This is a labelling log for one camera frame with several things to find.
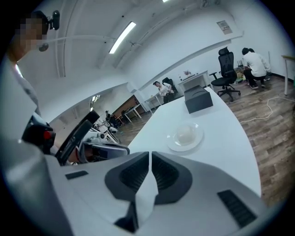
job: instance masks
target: black pants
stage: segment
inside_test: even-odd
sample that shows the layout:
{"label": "black pants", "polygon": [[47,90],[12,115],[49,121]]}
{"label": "black pants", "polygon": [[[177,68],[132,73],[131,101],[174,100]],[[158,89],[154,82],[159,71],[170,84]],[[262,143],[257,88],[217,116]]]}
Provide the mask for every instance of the black pants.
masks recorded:
{"label": "black pants", "polygon": [[168,94],[168,95],[164,96],[163,100],[164,100],[164,104],[173,101],[174,100],[174,94]]}
{"label": "black pants", "polygon": [[255,77],[254,75],[252,75],[251,70],[245,70],[244,75],[252,87],[257,86],[257,83],[255,82],[255,80],[260,80],[261,84],[264,84],[265,76]]}

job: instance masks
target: floor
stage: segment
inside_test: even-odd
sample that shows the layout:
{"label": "floor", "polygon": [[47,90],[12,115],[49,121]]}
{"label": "floor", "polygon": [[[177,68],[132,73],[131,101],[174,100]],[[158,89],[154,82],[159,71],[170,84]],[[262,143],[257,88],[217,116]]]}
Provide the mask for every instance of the floor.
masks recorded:
{"label": "floor", "polygon": [[[233,102],[227,95],[222,99],[239,121],[268,116],[270,110],[266,104],[270,98],[294,100],[294,93],[288,96],[283,94],[283,79],[271,77],[265,84],[266,88],[257,90],[250,89],[246,83],[235,85],[242,95],[234,94]],[[269,101],[269,106],[273,114],[268,119],[243,123],[242,126],[257,159],[262,198],[267,205],[272,206],[285,199],[295,184],[295,119],[292,117],[293,102],[275,99]],[[120,127],[118,136],[122,144],[129,145],[150,117],[148,112],[142,115],[142,119],[134,119],[133,124]]]}

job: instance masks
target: plate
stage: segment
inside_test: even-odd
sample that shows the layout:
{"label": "plate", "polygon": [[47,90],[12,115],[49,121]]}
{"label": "plate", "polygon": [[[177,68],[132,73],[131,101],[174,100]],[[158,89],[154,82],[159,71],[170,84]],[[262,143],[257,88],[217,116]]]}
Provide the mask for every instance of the plate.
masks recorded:
{"label": "plate", "polygon": [[[187,125],[190,126],[193,133],[195,134],[195,139],[190,143],[181,144],[178,140],[178,137],[177,137],[177,129],[179,127],[183,127],[183,126],[187,126]],[[189,150],[193,149],[194,147],[196,147],[202,141],[202,138],[204,136],[204,134],[203,134],[204,132],[203,132],[203,129],[198,124],[196,124],[194,122],[189,122],[189,123],[184,123],[184,124],[180,125],[179,127],[167,135],[167,145],[171,150],[173,150],[175,152],[189,151]]]}

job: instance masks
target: cable on floor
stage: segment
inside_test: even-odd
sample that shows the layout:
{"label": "cable on floor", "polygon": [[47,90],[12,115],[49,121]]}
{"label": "cable on floor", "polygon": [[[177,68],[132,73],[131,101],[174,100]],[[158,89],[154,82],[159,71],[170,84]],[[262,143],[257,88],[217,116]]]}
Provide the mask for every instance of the cable on floor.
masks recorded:
{"label": "cable on floor", "polygon": [[241,124],[241,123],[245,123],[245,122],[250,122],[250,121],[253,121],[253,120],[263,120],[263,119],[268,119],[268,118],[273,114],[273,111],[272,111],[271,107],[268,105],[268,102],[269,102],[270,100],[272,100],[272,99],[285,99],[285,100],[288,100],[288,101],[295,102],[295,101],[293,101],[293,100],[286,99],[286,98],[270,98],[269,100],[267,100],[267,106],[268,106],[268,108],[271,110],[271,113],[270,113],[267,117],[264,117],[264,118],[254,118],[254,119],[252,119],[252,120],[241,121],[240,124]]}

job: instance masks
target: black office chair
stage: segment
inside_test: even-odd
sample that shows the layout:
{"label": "black office chair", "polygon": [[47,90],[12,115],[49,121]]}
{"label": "black office chair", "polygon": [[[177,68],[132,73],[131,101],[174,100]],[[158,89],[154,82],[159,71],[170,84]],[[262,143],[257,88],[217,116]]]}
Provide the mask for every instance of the black office chair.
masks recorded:
{"label": "black office chair", "polygon": [[173,81],[171,79],[168,79],[167,77],[165,79],[162,80],[162,83],[168,83],[172,86],[172,90],[174,91],[174,95],[178,94],[178,91],[176,89],[176,87],[173,84]]}
{"label": "black office chair", "polygon": [[227,47],[220,49],[218,60],[220,62],[221,67],[221,78],[216,78],[215,73],[210,74],[214,76],[215,80],[211,82],[213,86],[222,86],[221,91],[218,91],[217,94],[221,93],[219,96],[221,97],[224,94],[228,94],[231,98],[231,101],[233,101],[233,97],[231,93],[238,93],[241,95],[241,92],[239,90],[235,90],[230,84],[233,84],[236,81],[236,72],[234,70],[234,54],[232,52],[229,52]]}

